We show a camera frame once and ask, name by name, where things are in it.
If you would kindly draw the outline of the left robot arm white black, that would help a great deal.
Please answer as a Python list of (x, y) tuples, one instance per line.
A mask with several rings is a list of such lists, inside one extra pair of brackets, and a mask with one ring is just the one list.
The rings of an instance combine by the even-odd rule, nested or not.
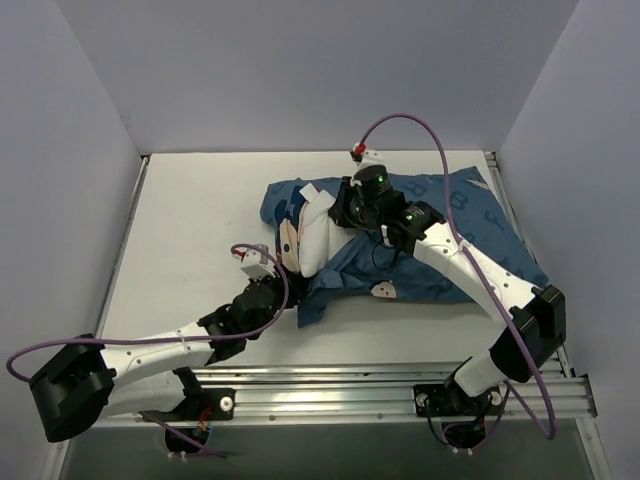
[(308, 287), (298, 274), (268, 275), (201, 319), (136, 345), (75, 338), (28, 381), (47, 440), (68, 440), (99, 419), (128, 413), (197, 417), (205, 396), (196, 370), (242, 353), (260, 328), (299, 305)]

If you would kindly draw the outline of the white pillow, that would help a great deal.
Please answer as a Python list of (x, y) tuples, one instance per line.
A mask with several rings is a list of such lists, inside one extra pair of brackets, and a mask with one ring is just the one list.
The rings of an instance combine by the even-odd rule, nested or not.
[(353, 228), (339, 227), (329, 217), (336, 199), (325, 190), (307, 183), (300, 193), (305, 200), (298, 224), (298, 260), (300, 273), (310, 278), (357, 235)]

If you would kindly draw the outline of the blue cartoon print pillowcase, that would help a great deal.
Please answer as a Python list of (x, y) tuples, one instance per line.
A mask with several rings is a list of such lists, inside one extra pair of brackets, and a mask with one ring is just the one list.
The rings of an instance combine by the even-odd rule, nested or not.
[[(407, 201), (423, 201), (440, 213), (451, 210), (464, 239), (501, 267), (538, 287), (548, 284), (548, 276), (512, 228), (477, 168), (448, 176), (393, 174), (390, 179)], [(305, 202), (300, 191), (306, 184), (304, 179), (272, 183), (260, 207), (261, 220), (274, 230), (278, 258), (292, 272), (302, 270), (296, 252), (298, 241), (287, 241), (284, 230), (299, 224)], [(396, 257), (379, 241), (377, 236), (357, 235), (312, 275), (298, 309), (300, 327), (321, 321), (329, 303), (343, 295), (436, 304), (469, 302), (469, 297), (442, 274), (406, 255)]]

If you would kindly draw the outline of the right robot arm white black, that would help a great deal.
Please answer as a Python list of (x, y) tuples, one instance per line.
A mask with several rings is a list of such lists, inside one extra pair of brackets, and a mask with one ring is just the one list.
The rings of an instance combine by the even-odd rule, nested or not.
[(528, 381), (564, 344), (565, 296), (559, 289), (520, 279), (455, 233), (450, 215), (407, 201), (383, 165), (343, 178), (329, 215), (339, 226), (379, 233), (386, 246), (435, 269), (504, 324), (487, 351), (446, 381), (444, 400), (453, 411), (469, 411), (481, 394), (506, 380)]

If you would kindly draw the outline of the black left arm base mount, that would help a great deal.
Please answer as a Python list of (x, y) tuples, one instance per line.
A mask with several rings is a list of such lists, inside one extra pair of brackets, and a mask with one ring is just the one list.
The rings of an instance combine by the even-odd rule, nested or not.
[(236, 391), (208, 388), (187, 393), (171, 410), (147, 410), (145, 414), (164, 422), (230, 421), (234, 418)]

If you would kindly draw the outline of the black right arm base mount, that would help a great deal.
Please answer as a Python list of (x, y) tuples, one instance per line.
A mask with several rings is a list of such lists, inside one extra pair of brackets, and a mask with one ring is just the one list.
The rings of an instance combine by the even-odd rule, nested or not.
[(416, 415), (424, 418), (494, 415), (503, 401), (498, 387), (470, 397), (457, 385), (444, 383), (414, 385), (413, 396)]

